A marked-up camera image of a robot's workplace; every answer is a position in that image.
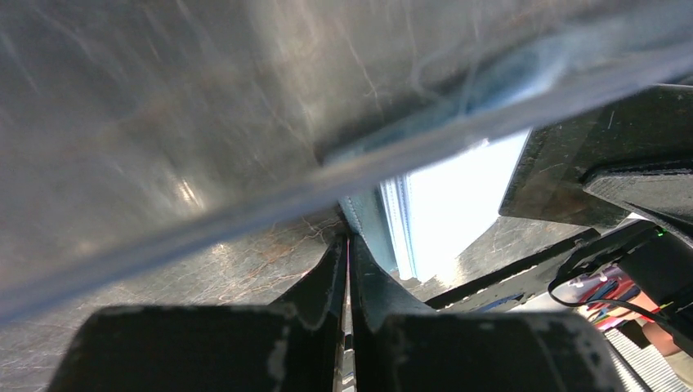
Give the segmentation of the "clear acrylic card tray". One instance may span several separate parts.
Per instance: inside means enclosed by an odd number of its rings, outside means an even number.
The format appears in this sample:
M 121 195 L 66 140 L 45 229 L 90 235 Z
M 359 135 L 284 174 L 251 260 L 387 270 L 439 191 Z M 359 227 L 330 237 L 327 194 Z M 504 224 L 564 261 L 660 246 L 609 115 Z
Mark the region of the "clear acrylic card tray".
M 691 67 L 689 1 L 4 1 L 1 320 Z

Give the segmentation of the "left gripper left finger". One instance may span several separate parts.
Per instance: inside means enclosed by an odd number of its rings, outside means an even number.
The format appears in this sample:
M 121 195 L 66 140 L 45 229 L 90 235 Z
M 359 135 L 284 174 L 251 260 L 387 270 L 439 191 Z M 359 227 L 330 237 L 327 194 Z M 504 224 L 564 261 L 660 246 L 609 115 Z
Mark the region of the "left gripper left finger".
M 51 391 L 339 391 L 348 239 L 267 305 L 119 305 L 79 328 Z

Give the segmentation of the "blue card holder wallet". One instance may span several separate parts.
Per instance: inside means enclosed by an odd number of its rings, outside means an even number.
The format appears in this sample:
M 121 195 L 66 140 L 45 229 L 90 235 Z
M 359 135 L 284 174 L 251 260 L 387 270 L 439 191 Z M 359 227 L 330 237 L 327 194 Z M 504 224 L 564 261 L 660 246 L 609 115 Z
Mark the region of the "blue card holder wallet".
M 566 64 L 560 41 L 544 38 L 491 65 L 473 66 L 459 87 L 442 92 L 419 82 L 427 65 L 422 60 L 413 68 L 411 81 L 428 106 L 337 149 L 326 163 L 358 158 L 541 94 L 565 72 Z M 425 282 L 440 274 L 498 219 L 528 135 L 529 130 L 522 129 L 504 136 L 476 136 L 448 158 L 341 198 L 340 207 L 381 267 L 397 271 L 404 279 Z

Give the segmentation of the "dark shiny credit card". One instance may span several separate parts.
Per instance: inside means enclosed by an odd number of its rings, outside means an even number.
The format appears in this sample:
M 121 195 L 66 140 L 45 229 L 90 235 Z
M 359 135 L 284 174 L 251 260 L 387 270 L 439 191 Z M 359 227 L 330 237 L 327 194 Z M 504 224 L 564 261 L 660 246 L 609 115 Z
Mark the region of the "dark shiny credit card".
M 351 239 L 345 239 L 345 270 L 344 300 L 342 307 L 342 343 L 340 354 L 336 357 L 334 391 L 356 391 L 355 379 L 355 355 L 353 344 L 353 322 L 351 309 L 351 282 L 350 282 L 350 246 Z

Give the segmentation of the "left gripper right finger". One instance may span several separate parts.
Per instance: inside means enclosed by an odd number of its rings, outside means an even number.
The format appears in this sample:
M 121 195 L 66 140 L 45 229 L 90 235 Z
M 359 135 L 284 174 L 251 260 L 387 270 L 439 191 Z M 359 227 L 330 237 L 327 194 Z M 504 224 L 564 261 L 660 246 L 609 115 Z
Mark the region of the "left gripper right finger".
M 603 336 L 567 312 L 442 313 L 349 241 L 359 391 L 621 391 Z

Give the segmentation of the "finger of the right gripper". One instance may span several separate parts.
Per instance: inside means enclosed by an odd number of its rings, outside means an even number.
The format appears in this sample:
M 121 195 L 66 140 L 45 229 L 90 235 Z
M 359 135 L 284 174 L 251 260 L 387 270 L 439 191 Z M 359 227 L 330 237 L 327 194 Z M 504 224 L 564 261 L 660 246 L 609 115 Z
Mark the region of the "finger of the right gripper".
M 587 178 L 583 190 L 692 244 L 690 159 L 602 168 Z
M 598 168 L 689 158 L 692 88 L 659 84 L 528 135 L 500 216 L 610 228 L 627 212 L 583 191 Z

